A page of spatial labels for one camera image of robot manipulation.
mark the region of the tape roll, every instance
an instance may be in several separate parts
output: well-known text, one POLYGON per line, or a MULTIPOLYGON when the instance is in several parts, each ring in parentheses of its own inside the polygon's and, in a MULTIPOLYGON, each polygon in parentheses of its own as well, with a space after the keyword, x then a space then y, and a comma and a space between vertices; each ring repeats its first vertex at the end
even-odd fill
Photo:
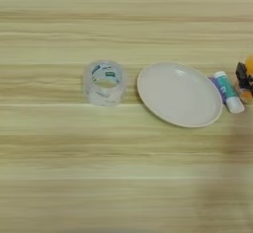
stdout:
POLYGON ((89 103, 115 106, 126 91, 127 75, 115 61, 94 61, 86 68, 84 86, 89 103))

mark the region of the wooden table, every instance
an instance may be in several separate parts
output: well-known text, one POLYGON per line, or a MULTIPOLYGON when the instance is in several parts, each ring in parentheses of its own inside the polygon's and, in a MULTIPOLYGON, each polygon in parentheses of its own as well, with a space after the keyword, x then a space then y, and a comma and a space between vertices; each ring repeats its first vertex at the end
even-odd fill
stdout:
POLYGON ((186 129, 135 90, 158 61, 234 73, 253 52, 252 12, 253 0, 0 0, 0 232, 253 232, 253 108, 186 129), (116 108, 83 98, 101 58, 127 70, 116 108))

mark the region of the yellow object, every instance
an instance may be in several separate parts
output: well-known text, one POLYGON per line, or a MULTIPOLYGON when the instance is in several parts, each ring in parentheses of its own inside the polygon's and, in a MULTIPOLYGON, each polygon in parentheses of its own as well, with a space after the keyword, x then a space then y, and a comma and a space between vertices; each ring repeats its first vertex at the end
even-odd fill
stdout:
POLYGON ((250 55, 246 60, 247 76, 253 77, 253 55, 250 55))

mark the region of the plate rim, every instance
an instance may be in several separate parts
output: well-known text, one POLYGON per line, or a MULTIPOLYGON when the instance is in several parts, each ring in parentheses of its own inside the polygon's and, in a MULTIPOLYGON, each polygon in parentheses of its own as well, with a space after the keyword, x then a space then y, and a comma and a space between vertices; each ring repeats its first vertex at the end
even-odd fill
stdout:
POLYGON ((221 114, 222 114, 222 110, 223 110, 223 107, 222 107, 223 103, 222 103, 221 95, 220 95, 220 93, 219 93, 217 87, 216 87, 216 86, 213 84, 213 82, 208 78, 208 76, 207 76, 206 74, 204 74, 203 72, 201 72, 201 71, 199 71, 199 70, 197 70, 197 69, 195 69, 195 68, 193 68, 193 67, 189 67, 189 66, 186 66, 186 65, 183 65, 183 64, 179 64, 179 63, 175 63, 175 62, 158 62, 158 63, 154 63, 154 64, 151 64, 151 65, 148 65, 148 66, 144 67, 144 68, 139 72, 138 77, 137 77, 137 92, 138 92, 138 94, 139 94, 139 96, 140 96, 142 102, 145 104, 145 106, 146 106, 153 114, 155 114, 157 117, 159 117, 159 118, 162 119, 163 121, 165 121, 165 122, 167 122, 167 123, 171 123, 171 124, 176 125, 176 126, 188 127, 188 128, 198 128, 198 127, 209 126, 209 125, 213 124, 214 122, 216 122, 216 121, 220 118, 220 116, 221 116, 221 114), (219 98, 219 112, 218 112, 217 116, 216 116, 213 120, 208 121, 208 122, 205 123, 205 124, 185 125, 185 124, 179 124, 179 123, 177 123, 177 122, 175 122, 175 121, 171 121, 171 120, 165 119, 164 117, 160 116, 160 114, 159 114, 157 111, 155 111, 155 110, 153 110, 152 108, 150 108, 150 107, 146 104, 146 102, 144 101, 143 96, 141 95, 141 92, 140 92, 140 90, 139 90, 139 83, 140 83, 139 81, 140 81, 140 79, 141 79, 141 76, 143 76, 143 73, 145 72, 145 70, 149 69, 150 67, 153 67, 153 66, 156 66, 156 65, 161 65, 161 64, 174 64, 174 65, 176 65, 176 66, 184 67, 184 68, 186 68, 186 69, 189 69, 189 70, 192 70, 192 71, 196 72, 196 73, 199 74, 201 77, 205 78, 206 81, 208 81, 208 83, 210 83, 210 85, 214 88, 214 90, 215 90, 215 91, 217 92, 217 94, 218 94, 218 98, 219 98))

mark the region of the ceramic plate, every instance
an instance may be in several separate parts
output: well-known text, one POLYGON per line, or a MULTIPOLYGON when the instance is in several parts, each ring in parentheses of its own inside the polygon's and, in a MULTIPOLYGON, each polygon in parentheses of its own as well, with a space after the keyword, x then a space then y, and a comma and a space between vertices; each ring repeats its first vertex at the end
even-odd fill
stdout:
POLYGON ((176 125, 207 126, 222 111, 221 96, 210 79, 180 64, 157 63, 144 68, 137 89, 153 113, 176 125))

